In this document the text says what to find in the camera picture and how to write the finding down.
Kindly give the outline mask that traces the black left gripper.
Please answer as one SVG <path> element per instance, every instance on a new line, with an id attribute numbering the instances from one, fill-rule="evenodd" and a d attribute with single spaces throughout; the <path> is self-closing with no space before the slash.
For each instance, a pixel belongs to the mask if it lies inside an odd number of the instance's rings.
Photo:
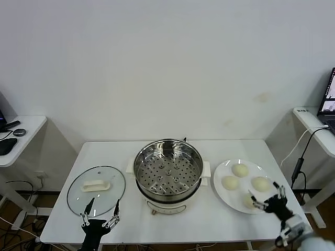
<path id="1" fill-rule="evenodd" d="M 114 208 L 113 216 L 109 221 L 106 220 L 88 220 L 95 198 L 92 198 L 86 205 L 84 212 L 80 213 L 82 218 L 82 230 L 85 233 L 85 238 L 81 246 L 81 250 L 98 250 L 101 239 L 104 235 L 111 232 L 110 228 L 114 228 L 120 221 L 119 216 L 119 202 Z"/>

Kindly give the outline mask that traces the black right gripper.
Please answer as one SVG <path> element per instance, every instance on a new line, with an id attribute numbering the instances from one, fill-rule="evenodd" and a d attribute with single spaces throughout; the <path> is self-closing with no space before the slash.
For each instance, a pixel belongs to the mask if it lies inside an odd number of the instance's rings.
<path id="1" fill-rule="evenodd" d="M 264 202 L 258 201 L 254 194 L 249 191 L 253 205 L 265 211 L 266 213 L 274 213 L 280 221 L 287 221 L 293 216 L 292 211 L 286 206 L 287 198 L 285 187 L 273 182 L 273 186 L 277 189 L 277 194 L 265 200 Z"/>

